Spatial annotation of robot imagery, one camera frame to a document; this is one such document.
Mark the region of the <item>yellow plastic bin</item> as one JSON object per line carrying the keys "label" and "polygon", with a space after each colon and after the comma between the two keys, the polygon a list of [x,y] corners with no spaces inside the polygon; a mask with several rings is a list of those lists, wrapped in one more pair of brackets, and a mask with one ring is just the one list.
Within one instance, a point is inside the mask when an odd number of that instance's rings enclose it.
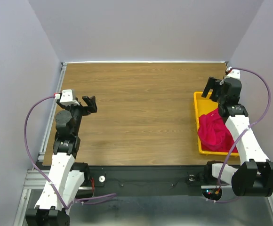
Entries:
{"label": "yellow plastic bin", "polygon": [[193,94],[198,152],[225,156],[234,140],[218,113],[218,104],[211,101],[210,96],[210,92],[207,97],[202,97],[202,92],[199,91]]}

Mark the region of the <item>red t shirt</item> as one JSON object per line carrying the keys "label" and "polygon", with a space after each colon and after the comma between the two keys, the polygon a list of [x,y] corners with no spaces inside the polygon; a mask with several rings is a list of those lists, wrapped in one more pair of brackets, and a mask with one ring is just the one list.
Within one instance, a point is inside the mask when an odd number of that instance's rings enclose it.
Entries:
{"label": "red t shirt", "polygon": [[198,137],[203,150],[211,152],[229,152],[234,144],[231,133],[225,126],[218,109],[199,117]]}

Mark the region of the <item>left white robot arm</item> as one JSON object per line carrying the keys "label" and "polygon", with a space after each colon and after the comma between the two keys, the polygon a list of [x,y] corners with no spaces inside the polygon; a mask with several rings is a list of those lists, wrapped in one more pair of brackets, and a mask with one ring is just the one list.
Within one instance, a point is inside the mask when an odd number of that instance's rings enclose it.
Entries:
{"label": "left white robot arm", "polygon": [[43,173],[34,165],[46,183],[35,207],[26,211],[25,220],[29,226],[68,226],[77,191],[90,182],[89,165],[75,162],[75,159],[80,146],[81,119],[97,112],[96,98],[83,96],[86,103],[83,106],[75,97],[68,101],[62,99],[61,93],[53,97],[62,110],[55,116],[56,134],[49,173]]}

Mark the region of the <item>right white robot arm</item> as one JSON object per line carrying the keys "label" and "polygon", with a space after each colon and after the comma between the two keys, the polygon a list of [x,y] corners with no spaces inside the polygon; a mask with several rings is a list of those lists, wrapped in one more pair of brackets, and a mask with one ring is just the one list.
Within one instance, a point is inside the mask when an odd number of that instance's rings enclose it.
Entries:
{"label": "right white robot arm", "polygon": [[203,171],[202,178],[208,184],[217,181],[218,186],[230,185],[236,196],[268,197],[273,193],[273,161],[260,147],[249,122],[246,108],[239,103],[242,84],[239,79],[225,77],[219,80],[209,77],[202,93],[218,104],[218,112],[231,133],[239,153],[239,168],[227,162],[212,163]]}

